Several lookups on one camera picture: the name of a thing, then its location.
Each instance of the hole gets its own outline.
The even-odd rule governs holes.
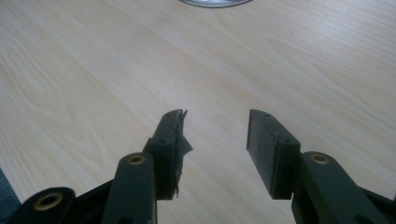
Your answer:
[[[36,211],[46,211],[55,207],[58,203],[62,201],[64,196],[60,192],[49,193],[41,198],[39,198],[35,204],[34,209]]]
[[[143,156],[132,156],[132,158],[130,158],[128,160],[128,162],[132,165],[137,165],[137,164],[142,163],[145,160],[146,160],[146,158],[144,158]]]
[[[361,216],[361,215],[356,215],[355,216],[355,223],[356,224],[375,224],[370,218]]]
[[[327,164],[327,163],[329,163],[329,159],[327,159],[327,157],[324,157],[324,156],[319,155],[319,154],[311,155],[311,160],[316,162],[316,163],[319,163],[319,164]]]
[[[122,217],[119,220],[119,224],[134,224],[134,220],[129,217]]]

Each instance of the wooden table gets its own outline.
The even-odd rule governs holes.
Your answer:
[[[0,0],[0,165],[21,201],[106,182],[178,108],[194,151],[160,223],[294,222],[246,151],[250,108],[393,198],[395,87],[391,0]]]

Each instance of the black plastic part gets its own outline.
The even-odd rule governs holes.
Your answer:
[[[154,161],[150,154],[133,153],[122,158],[101,223],[157,223],[154,186]]]
[[[296,188],[293,192],[293,199],[291,203],[291,210],[294,215],[294,219],[297,224],[315,224],[319,223],[319,217],[315,210],[311,199],[308,196],[308,192],[304,185],[299,181],[296,184]]]
[[[273,199],[290,199],[300,142],[272,115],[250,110],[247,150]]]
[[[368,199],[385,216],[389,224],[396,224],[396,198],[392,201],[368,189],[362,189]]]
[[[45,189],[23,203],[8,224],[69,223],[67,215],[75,199],[75,193],[71,189]]]
[[[187,111],[174,110],[163,115],[157,130],[143,149],[152,155],[157,185],[157,200],[172,200],[178,192],[183,157],[192,150],[183,135]]]
[[[97,224],[102,219],[112,180],[76,198],[69,219],[75,224]]]
[[[299,172],[319,223],[388,223],[338,162],[319,152],[305,152]]]

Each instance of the metallic object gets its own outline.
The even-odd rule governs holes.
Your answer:
[[[361,189],[332,157],[300,152],[272,115],[250,110],[247,150],[271,197],[291,199],[297,224],[396,223],[396,200]]]
[[[180,0],[196,7],[234,7],[251,0]]]

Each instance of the black clamp jaw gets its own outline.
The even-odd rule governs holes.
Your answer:
[[[122,158],[113,180],[77,198],[69,188],[45,189],[8,223],[156,224],[157,200],[172,200],[178,192],[183,157],[192,150],[183,135],[186,114],[163,115],[143,152]]]
[[[272,115],[250,110],[247,150],[275,200],[291,199],[297,224],[396,223],[396,200],[358,187],[340,164],[300,142]]]

